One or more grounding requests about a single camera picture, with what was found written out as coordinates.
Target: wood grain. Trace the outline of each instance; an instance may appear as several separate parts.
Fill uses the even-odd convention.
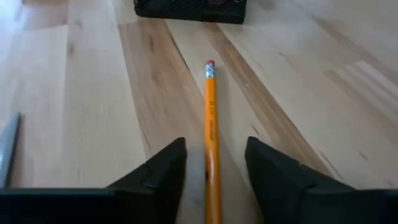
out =
[[[222,24],[221,30],[333,176],[359,188],[391,187],[392,163],[381,162],[397,156],[387,127],[325,76],[366,55],[348,49],[290,1],[276,1],[272,11],[254,1],[248,10],[246,25]],[[368,156],[375,153],[374,160]]]
[[[179,223],[203,223],[203,66],[217,64],[223,215],[262,222],[256,136],[357,187],[396,188],[394,0],[253,0],[241,26],[143,19],[130,0],[0,0],[0,127],[13,187],[104,187],[187,139]]]
[[[68,10],[63,185],[104,187],[145,162],[144,146],[111,3]]]
[[[150,154],[179,136],[187,138],[187,174],[179,222],[203,223],[203,96],[164,21],[144,19],[119,28],[132,92],[137,97],[136,110]],[[255,223],[254,200],[248,197],[250,192],[224,139],[220,151],[224,221]]]
[[[304,164],[330,175],[314,150],[220,28],[216,24],[206,23],[205,29],[213,47],[270,134],[274,146]]]

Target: black basket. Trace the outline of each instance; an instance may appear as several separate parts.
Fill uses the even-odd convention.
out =
[[[207,0],[135,0],[138,16],[242,24],[246,0],[225,0],[221,5]]]

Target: metal blade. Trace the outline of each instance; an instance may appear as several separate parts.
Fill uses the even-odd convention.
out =
[[[15,114],[0,136],[0,189],[7,187],[11,174],[20,118],[21,114]]]

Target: yellow pencil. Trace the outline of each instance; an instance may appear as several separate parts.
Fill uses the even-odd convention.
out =
[[[206,62],[205,93],[205,167],[206,167],[206,224],[221,224],[220,155],[216,101],[215,63]]]

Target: black plastic object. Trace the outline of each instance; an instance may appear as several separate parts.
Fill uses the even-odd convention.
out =
[[[186,158],[178,138],[105,189],[0,190],[0,223],[175,223]]]
[[[398,190],[356,190],[254,137],[245,157],[267,224],[398,223]]]
[[[246,0],[226,0],[214,5],[207,0],[134,0],[138,16],[242,24]]]

